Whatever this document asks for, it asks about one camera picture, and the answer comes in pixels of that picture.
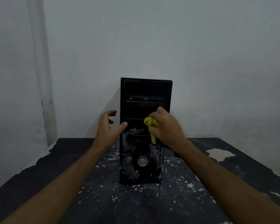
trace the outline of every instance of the right hand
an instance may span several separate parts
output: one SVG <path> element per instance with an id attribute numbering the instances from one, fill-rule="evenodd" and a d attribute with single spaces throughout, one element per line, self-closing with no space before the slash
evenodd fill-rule
<path id="1" fill-rule="evenodd" d="M 178 153 L 189 142 L 179 122 L 164 108 L 158 107 L 157 111 L 151 113 L 149 117 L 156 119 L 159 127 L 148 127 L 148 130 L 172 151 Z"/>

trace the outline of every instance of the computer tower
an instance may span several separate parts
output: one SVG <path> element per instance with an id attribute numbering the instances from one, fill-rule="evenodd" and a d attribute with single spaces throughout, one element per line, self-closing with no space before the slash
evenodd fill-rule
<path id="1" fill-rule="evenodd" d="M 120 123 L 128 126 L 120 135 L 121 184 L 162 181 L 165 146 L 154 145 L 144 119 L 159 106 L 170 111 L 172 81 L 121 78 Z"/>

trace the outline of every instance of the white wall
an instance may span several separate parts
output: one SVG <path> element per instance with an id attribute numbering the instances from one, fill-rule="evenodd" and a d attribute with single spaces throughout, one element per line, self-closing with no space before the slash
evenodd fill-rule
<path id="1" fill-rule="evenodd" d="M 44 8 L 59 137 L 94 137 L 99 114 L 119 109 L 120 77 L 171 79 L 187 136 L 224 138 L 280 174 L 280 0 Z"/>
<path id="2" fill-rule="evenodd" d="M 27 0 L 0 0 L 0 186 L 46 147 Z"/>

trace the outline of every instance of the forearm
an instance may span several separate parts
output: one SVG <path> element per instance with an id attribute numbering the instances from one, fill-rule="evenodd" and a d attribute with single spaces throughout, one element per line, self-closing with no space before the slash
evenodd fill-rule
<path id="1" fill-rule="evenodd" d="M 280 223 L 280 207 L 198 150 L 176 148 L 233 223 Z"/>
<path id="2" fill-rule="evenodd" d="M 58 223 L 104 151 L 103 148 L 91 147 L 2 223 Z"/>

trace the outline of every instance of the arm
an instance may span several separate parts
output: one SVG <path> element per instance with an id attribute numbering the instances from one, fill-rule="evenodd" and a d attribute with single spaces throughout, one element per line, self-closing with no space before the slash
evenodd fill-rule
<path id="1" fill-rule="evenodd" d="M 113 121 L 109 120 L 109 116 L 115 116 L 115 114 L 116 111 L 103 113 L 91 148 L 2 223 L 58 223 L 94 164 L 116 142 L 120 133 L 126 128 L 127 122 L 124 122 L 117 130 L 110 129 L 109 123 L 112 124 Z"/>
<path id="2" fill-rule="evenodd" d="M 149 131 L 186 162 L 234 224 L 280 223 L 278 205 L 197 149 L 165 109 L 159 107 L 150 117 L 159 128 Z"/>

